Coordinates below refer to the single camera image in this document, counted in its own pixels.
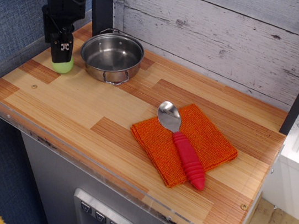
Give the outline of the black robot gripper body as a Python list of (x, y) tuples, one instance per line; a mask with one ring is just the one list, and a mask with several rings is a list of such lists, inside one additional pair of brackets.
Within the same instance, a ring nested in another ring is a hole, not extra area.
[(74, 31), (73, 23), (85, 17), (87, 0), (47, 0), (42, 7), (45, 41), (50, 43), (52, 33), (67, 29)]

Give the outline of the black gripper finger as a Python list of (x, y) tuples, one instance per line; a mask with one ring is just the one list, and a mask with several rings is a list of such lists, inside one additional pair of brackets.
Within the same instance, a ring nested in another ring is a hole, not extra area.
[(73, 49), (73, 35), (67, 29), (52, 33), (50, 36), (52, 62), (70, 62)]

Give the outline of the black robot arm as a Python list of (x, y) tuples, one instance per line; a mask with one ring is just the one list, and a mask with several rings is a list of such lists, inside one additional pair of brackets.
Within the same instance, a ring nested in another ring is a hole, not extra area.
[(85, 18), (87, 0), (47, 0), (42, 7), (45, 41), (53, 65), (72, 64), (74, 23)]

